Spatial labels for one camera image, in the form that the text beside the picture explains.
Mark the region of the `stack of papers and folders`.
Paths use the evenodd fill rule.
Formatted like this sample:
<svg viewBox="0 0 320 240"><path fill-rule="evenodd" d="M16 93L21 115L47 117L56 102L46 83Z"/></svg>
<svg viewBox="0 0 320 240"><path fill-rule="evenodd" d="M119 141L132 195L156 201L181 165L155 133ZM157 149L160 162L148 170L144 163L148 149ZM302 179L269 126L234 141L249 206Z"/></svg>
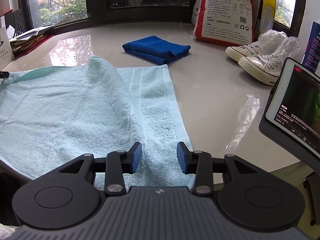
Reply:
<svg viewBox="0 0 320 240"><path fill-rule="evenodd" d="M10 45L15 58L21 57L33 51L39 45L46 42L53 35L51 30L53 25L37 27L22 33L10 40Z"/></svg>

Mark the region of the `red white rice bag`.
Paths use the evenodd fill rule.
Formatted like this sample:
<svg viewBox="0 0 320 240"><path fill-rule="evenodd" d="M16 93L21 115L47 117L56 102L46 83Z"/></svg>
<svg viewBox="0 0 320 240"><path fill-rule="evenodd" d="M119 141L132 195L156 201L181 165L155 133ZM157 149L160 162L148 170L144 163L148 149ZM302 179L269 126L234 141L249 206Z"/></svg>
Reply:
<svg viewBox="0 0 320 240"><path fill-rule="evenodd" d="M253 42L253 0L200 0L193 35L221 46Z"/></svg>

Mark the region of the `folded dark blue towel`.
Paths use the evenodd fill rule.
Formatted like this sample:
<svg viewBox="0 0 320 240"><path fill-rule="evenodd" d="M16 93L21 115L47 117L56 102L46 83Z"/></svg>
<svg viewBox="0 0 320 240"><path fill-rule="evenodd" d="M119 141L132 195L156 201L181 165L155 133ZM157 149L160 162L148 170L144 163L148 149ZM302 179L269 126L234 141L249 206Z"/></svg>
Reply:
<svg viewBox="0 0 320 240"><path fill-rule="evenodd" d="M149 36L122 45L124 51L157 65L171 64L189 54L191 46L168 42L157 36Z"/></svg>

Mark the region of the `white sneaker far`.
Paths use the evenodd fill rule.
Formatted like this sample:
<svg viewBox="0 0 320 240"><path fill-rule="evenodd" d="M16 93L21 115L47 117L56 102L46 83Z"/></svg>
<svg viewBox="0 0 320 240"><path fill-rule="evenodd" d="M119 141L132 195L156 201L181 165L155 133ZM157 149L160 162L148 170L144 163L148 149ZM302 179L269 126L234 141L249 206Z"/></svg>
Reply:
<svg viewBox="0 0 320 240"><path fill-rule="evenodd" d="M287 35L283 31L268 30L249 45L227 47L225 54L236 62L244 56L270 55L285 38Z"/></svg>

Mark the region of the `white book with portrait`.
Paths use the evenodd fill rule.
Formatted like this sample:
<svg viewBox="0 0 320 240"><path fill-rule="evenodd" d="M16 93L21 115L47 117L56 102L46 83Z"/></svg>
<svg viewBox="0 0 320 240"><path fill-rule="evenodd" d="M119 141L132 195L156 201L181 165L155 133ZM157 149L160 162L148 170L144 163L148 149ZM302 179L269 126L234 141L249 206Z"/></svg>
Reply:
<svg viewBox="0 0 320 240"><path fill-rule="evenodd" d="M0 44L0 68L4 69L14 60L12 48L7 36L4 16L1 16L1 44Z"/></svg>

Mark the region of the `white sneaker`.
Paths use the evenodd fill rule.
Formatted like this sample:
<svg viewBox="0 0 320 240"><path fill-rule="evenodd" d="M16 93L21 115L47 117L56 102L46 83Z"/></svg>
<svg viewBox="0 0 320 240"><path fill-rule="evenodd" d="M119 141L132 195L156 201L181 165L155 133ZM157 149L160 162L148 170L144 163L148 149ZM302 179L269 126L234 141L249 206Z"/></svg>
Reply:
<svg viewBox="0 0 320 240"><path fill-rule="evenodd" d="M300 52L298 38L284 38L270 55L244 56L238 64L258 81L273 86L280 76L283 63L287 57L294 58Z"/></svg>
<svg viewBox="0 0 320 240"><path fill-rule="evenodd" d="M270 55L285 38L287 35L283 31L268 30L249 45L227 47L225 54L236 62L244 56Z"/></svg>

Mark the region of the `tablet with dark case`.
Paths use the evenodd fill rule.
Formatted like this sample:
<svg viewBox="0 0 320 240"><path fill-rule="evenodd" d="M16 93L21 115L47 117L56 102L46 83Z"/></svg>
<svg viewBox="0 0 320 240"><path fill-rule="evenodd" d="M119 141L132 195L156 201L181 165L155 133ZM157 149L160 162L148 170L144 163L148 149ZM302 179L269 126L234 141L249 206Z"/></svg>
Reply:
<svg viewBox="0 0 320 240"><path fill-rule="evenodd" d="M319 173L319 77L286 58L259 130Z"/></svg>

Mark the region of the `white sneaker near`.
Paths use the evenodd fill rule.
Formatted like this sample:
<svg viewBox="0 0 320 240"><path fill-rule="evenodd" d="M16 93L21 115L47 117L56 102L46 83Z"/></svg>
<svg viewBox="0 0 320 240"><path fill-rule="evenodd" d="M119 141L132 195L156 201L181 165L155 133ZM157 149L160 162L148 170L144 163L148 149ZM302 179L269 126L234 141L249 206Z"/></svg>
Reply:
<svg viewBox="0 0 320 240"><path fill-rule="evenodd" d="M284 38L270 55L244 56L238 64L258 81L273 86L280 76L283 63L287 57L294 58L300 52L298 38Z"/></svg>

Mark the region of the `blue printed card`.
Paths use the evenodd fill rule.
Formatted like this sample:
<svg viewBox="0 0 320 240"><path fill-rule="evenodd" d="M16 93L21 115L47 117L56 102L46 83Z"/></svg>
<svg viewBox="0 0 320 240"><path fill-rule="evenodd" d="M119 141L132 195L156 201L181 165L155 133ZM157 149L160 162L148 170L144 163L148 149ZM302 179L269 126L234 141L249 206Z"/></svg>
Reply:
<svg viewBox="0 0 320 240"><path fill-rule="evenodd" d="M313 22L302 65L319 76L319 21Z"/></svg>

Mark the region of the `light blue terry towel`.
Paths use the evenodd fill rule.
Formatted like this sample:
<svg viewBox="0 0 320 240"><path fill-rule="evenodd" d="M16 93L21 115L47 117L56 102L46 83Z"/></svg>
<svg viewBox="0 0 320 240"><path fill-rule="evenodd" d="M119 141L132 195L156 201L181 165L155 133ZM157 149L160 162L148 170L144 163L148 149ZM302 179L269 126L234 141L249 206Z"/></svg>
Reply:
<svg viewBox="0 0 320 240"><path fill-rule="evenodd" d="M11 72L1 82L1 161L36 179L85 153L142 145L130 186L191 186L178 142L190 146L167 65L117 68L91 56L78 67Z"/></svg>

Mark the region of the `black mesh file rack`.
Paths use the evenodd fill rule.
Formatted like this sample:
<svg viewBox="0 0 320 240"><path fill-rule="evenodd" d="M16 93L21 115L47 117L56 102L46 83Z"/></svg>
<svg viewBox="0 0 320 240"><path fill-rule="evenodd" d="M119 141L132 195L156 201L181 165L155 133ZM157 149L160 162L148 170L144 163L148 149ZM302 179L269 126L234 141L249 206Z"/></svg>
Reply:
<svg viewBox="0 0 320 240"><path fill-rule="evenodd" d="M21 9L7 12L1 17L1 25L6 28L8 39L12 39L27 31Z"/></svg>

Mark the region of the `yellow black box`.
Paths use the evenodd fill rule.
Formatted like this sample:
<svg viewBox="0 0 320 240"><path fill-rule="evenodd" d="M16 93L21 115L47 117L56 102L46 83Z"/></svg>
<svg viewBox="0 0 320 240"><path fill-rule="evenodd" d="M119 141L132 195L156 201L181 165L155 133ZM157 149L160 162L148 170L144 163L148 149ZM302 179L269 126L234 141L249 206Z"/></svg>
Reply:
<svg viewBox="0 0 320 240"><path fill-rule="evenodd" d="M254 0L254 39L273 29L277 0Z"/></svg>

